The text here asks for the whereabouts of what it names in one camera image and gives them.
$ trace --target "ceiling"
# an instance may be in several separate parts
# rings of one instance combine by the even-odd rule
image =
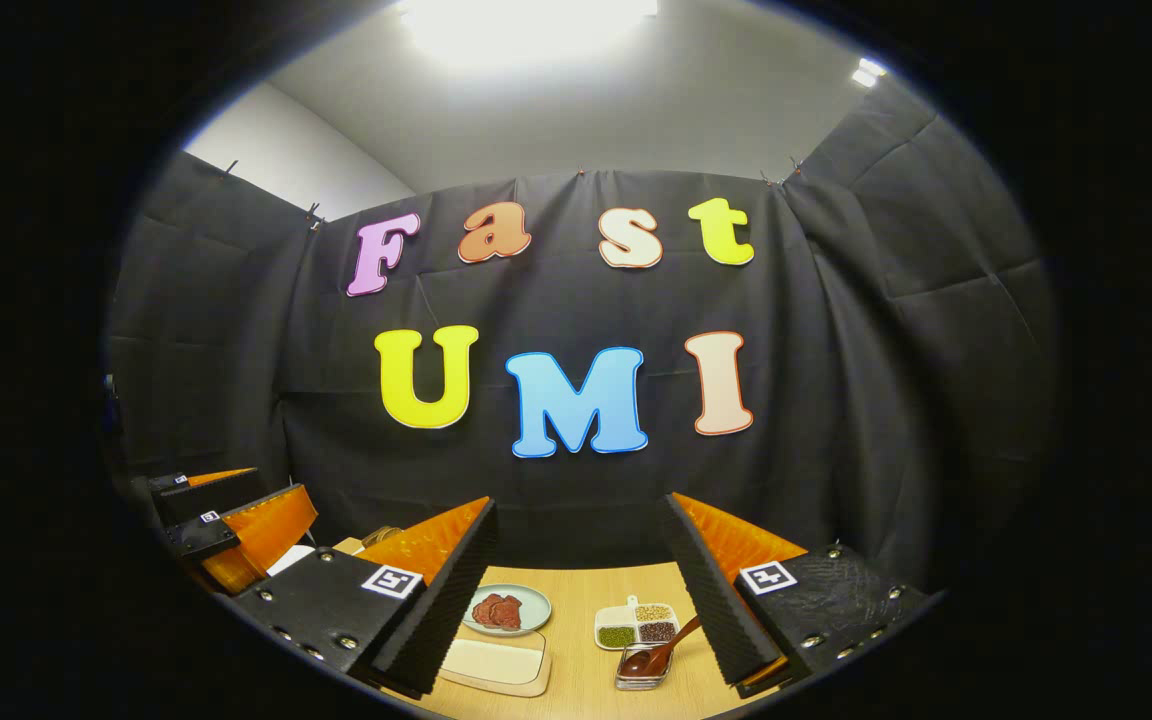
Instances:
[[[415,192],[579,167],[781,179],[865,92],[857,50],[737,0],[659,0],[612,40],[480,68],[417,46],[391,6],[270,82]]]

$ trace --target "orange letter a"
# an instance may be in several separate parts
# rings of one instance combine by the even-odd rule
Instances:
[[[526,250],[530,234],[522,228],[522,205],[517,202],[493,202],[465,220],[468,234],[461,238],[457,255],[467,263],[482,263],[493,255],[517,255]]]

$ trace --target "white wall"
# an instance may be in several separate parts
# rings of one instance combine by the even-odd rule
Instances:
[[[312,111],[268,83],[240,97],[189,141],[185,152],[297,209],[334,220],[415,195],[401,179]]]

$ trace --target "black fabric backdrop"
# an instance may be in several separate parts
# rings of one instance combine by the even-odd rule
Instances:
[[[219,174],[180,162],[165,184]],[[783,185],[573,172],[410,197],[309,234],[303,210],[237,179],[207,188],[177,191],[195,214],[175,213],[173,240],[151,240],[164,230],[146,219],[129,241],[114,324],[129,454],[141,468],[251,462],[274,484],[289,469],[320,511],[319,541],[492,495],[498,564],[641,564],[668,559],[649,503],[677,491],[796,543],[842,539],[934,589],[972,561],[1041,460],[1056,323],[1037,249],[986,161],[890,78]],[[750,264],[704,252],[687,210],[710,197],[749,214],[736,233]],[[495,200],[524,205],[531,247],[465,265],[462,223]],[[612,268],[596,251],[598,217],[616,206],[657,218],[653,268]],[[388,287],[347,297],[357,230],[412,211],[420,232]],[[228,219],[242,250],[209,247],[225,237],[210,218]],[[444,365],[431,334],[452,324],[480,332],[470,409],[448,429],[403,427],[381,406],[372,341],[419,331],[415,387],[433,400]],[[711,331],[745,338],[755,424],[732,435],[692,429],[700,387],[682,343]],[[579,382],[613,346],[645,356],[649,446],[513,456],[505,361],[550,353]]]

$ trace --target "blue letter m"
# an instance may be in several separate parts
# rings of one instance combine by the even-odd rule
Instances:
[[[567,450],[577,452],[598,415],[596,452],[643,450],[649,437],[639,430],[634,388],[643,353],[631,347],[608,347],[594,356],[579,392],[568,382],[548,353],[515,355],[503,364],[518,381],[518,424],[522,438],[513,444],[518,457],[547,457],[558,449],[545,434],[545,418],[554,425]]]

